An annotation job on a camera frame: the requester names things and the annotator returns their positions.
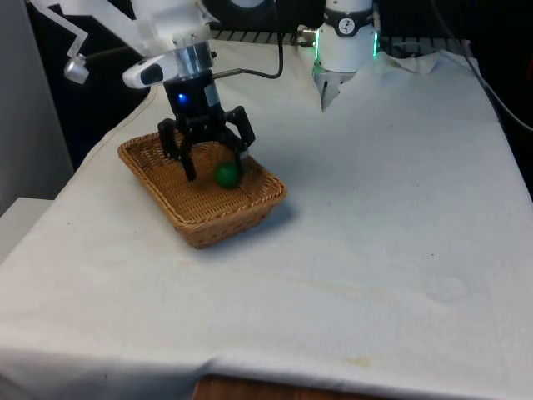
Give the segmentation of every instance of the green led light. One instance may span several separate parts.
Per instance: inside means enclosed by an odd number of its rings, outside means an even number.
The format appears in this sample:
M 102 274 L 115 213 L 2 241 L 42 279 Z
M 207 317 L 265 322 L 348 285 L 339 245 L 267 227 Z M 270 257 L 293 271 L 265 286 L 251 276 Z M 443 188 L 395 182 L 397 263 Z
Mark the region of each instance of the green led light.
M 380 43 L 379 35 L 376 32 L 376 34 L 374 35 L 374 59 L 377 58 L 377 51 L 378 51 L 378 48 L 379 48 L 379 43 Z
M 315 62 L 318 61 L 319 57 L 319 51 L 320 48 L 320 29 L 316 30 L 316 41 L 315 41 Z

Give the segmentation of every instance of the wire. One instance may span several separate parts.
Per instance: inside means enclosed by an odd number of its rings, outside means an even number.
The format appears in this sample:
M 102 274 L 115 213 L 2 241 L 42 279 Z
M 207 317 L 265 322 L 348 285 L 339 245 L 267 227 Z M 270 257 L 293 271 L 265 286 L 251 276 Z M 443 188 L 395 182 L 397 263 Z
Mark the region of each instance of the wire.
M 284 68 L 283 34 L 281 33 L 279 12 L 277 10 L 277 0 L 272 0 L 272 3 L 274 4 L 274 19 L 276 21 L 277 50 L 278 50 L 278 57 L 279 57 L 279 67 L 277 69 L 277 72 L 274 74 L 269 74 L 269 73 L 254 71 L 252 69 L 237 68 L 237 69 L 232 69 L 230 71 L 215 73 L 213 74 L 213 79 L 233 77 L 235 75 L 240 75 L 242 73 L 245 73 L 248 75 L 255 75 L 257 77 L 266 78 L 266 79 L 278 79 L 283 74 L 283 68 Z
M 470 67 L 470 69 L 472 70 L 472 72 L 474 73 L 474 75 L 476 76 L 477 80 L 479 81 L 479 83 L 481 84 L 481 86 L 483 87 L 483 89 L 485 90 L 487 96 L 490 98 L 491 95 L 494 97 L 494 99 L 501 105 L 501 107 L 504 109 L 504 111 L 516 122 L 518 123 L 520 126 L 522 126 L 526 131 L 529 131 L 531 133 L 533 133 L 533 127 L 530 127 L 529 125 L 527 125 L 526 123 L 522 122 L 522 120 L 520 120 L 504 103 L 503 101 L 501 100 L 501 98 L 496 94 L 496 91 L 491 87 L 491 85 L 489 85 L 489 83 L 483 79 L 483 77 L 481 76 L 480 72 L 477 70 L 476 67 L 474 67 L 474 64 L 472 63 L 472 61 L 470 60 L 470 58 L 468 57 L 468 54 L 466 53 L 466 50 L 465 50 L 465 47 L 462 45 L 462 43 L 460 43 L 457 38 L 456 38 L 456 35 L 453 34 L 453 32 L 451 31 L 450 27 L 448 26 L 448 24 L 446 23 L 445 19 L 442 17 L 442 14 L 441 14 L 441 11 L 439 10 L 439 8 L 437 7 L 436 5 L 436 0 L 431 0 L 431 7 L 433 8 L 433 12 L 435 13 L 437 19 L 439 20 L 439 24 L 441 25 L 442 29 L 444 30 L 444 32 L 446 33 L 446 35 L 448 35 L 448 37 L 456 44 L 456 46 L 461 50 L 461 55 L 463 56 L 463 58 L 466 60 L 466 63 L 468 64 L 468 66 Z

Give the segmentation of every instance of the logo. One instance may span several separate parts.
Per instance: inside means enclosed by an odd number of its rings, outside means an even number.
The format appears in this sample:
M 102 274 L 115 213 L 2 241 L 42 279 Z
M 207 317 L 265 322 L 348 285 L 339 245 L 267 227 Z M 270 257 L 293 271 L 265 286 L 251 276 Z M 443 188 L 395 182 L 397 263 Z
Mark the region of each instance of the logo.
M 356 30 L 356 23 L 351 18 L 343 18 L 339 22 L 339 31 L 344 35 L 349 35 Z

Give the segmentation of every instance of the blue led light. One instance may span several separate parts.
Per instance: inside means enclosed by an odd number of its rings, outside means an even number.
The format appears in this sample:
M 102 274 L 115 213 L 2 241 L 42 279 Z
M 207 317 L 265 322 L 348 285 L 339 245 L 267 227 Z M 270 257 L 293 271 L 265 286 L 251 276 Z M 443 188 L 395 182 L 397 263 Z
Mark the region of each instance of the blue led light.
M 178 94 L 177 95 L 177 101 L 180 103 L 180 104 L 187 104 L 189 103 L 189 97 L 186 95 L 186 94 Z

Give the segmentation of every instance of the table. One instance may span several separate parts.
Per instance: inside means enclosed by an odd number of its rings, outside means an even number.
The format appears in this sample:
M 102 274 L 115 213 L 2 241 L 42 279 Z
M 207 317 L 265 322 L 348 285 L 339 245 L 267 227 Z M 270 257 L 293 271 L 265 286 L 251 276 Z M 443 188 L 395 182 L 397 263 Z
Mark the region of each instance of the table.
M 217 70 L 276 49 L 215 42 Z M 257 229 L 196 251 L 117 157 L 171 116 L 154 88 L 0 267 L 0 388 L 176 398 L 223 374 L 394 398 L 533 393 L 533 207 L 462 66 L 379 57 L 325 113 L 311 65 L 217 84 L 289 187 Z

